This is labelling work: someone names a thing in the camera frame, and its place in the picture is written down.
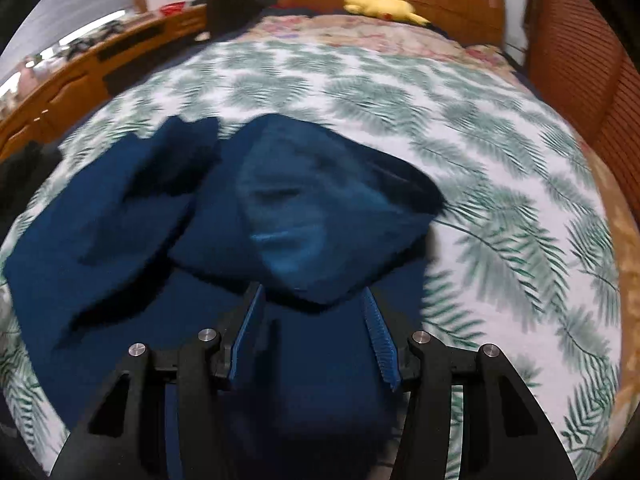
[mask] stuffed animal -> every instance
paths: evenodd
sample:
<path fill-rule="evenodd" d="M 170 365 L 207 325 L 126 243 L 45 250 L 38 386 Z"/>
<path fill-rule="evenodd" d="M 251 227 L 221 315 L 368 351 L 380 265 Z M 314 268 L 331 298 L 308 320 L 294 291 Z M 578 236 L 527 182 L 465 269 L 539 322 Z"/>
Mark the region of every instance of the stuffed animal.
<path fill-rule="evenodd" d="M 344 10 L 381 20 L 414 22 L 426 25 L 429 20 L 414 14 L 414 6 L 407 0 L 344 0 Z"/>

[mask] blue garment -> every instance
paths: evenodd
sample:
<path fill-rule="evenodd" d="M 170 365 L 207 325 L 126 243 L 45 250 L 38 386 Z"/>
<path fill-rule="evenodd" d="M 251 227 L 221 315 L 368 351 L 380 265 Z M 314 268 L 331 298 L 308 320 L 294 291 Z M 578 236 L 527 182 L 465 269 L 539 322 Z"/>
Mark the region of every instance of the blue garment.
<path fill-rule="evenodd" d="M 220 141 L 217 127 L 170 118 L 125 137 L 20 238 L 5 273 L 34 370 L 72 428 L 129 345 L 177 348 L 261 281 L 251 378 L 222 396 L 242 476 L 365 476 L 399 399 L 359 288 L 375 282 L 419 326 L 442 196 L 315 124 L 263 116 Z"/>

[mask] bed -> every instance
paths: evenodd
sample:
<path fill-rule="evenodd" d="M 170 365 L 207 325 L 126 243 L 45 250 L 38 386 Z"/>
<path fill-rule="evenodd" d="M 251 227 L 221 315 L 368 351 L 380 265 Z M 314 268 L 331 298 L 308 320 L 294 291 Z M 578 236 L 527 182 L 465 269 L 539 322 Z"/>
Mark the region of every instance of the bed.
<path fill-rule="evenodd" d="M 460 348 L 500 345 L 588 478 L 629 416 L 616 393 L 634 380 L 623 374 L 620 385 L 620 370 L 639 346 L 625 328 L 638 231 L 606 166 L 491 46 L 504 37 L 504 0 L 411 1 L 466 48 L 432 30 L 332 14 L 341 0 L 280 0 L 310 10 L 265 17 L 119 95 L 65 137 L 62 163 L 0 248 L 0 268 L 69 180 L 126 132 L 151 136 L 175 114 L 216 115 L 221 137 L 269 112 L 322 124 L 434 179 L 448 205 L 433 227 L 425 330 Z M 38 383 L 3 281 L 0 380 L 50 470 L 68 429 Z M 611 419 L 622 425 L 610 431 Z M 371 478 L 388 477 L 397 445 Z M 461 446 L 455 390 L 448 479 Z"/>

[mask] window blind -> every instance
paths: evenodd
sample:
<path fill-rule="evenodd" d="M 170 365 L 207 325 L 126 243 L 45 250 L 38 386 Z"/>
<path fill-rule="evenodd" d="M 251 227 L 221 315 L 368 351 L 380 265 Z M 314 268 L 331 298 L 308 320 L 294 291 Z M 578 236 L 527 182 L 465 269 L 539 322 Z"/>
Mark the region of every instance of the window blind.
<path fill-rule="evenodd" d="M 116 10 L 133 7 L 133 0 L 40 0 L 0 56 L 0 83 L 16 64 L 64 36 Z"/>

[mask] metal pin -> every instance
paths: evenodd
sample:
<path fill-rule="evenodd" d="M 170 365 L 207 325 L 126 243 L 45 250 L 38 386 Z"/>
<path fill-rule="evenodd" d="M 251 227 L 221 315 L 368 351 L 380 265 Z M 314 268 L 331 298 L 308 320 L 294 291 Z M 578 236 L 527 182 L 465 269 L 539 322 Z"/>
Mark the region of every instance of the metal pin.
<path fill-rule="evenodd" d="M 198 332 L 198 339 L 200 339 L 200 341 L 207 342 L 214 339 L 217 335 L 218 333 L 212 328 L 205 328 L 204 330 L 200 330 Z"/>
<path fill-rule="evenodd" d="M 146 346 L 144 346 L 142 343 L 133 343 L 133 345 L 129 347 L 129 355 L 133 355 L 133 357 L 138 357 L 139 355 L 142 355 L 143 353 L 145 353 L 145 350 L 146 350 Z"/>
<path fill-rule="evenodd" d="M 431 334 L 425 332 L 424 330 L 418 330 L 418 332 L 414 332 L 412 335 L 412 339 L 420 345 L 424 345 L 431 341 Z"/>
<path fill-rule="evenodd" d="M 491 343 L 489 343 L 488 345 L 484 345 L 482 347 L 482 351 L 489 357 L 498 357 L 498 355 L 500 355 L 500 349 L 496 345 Z"/>

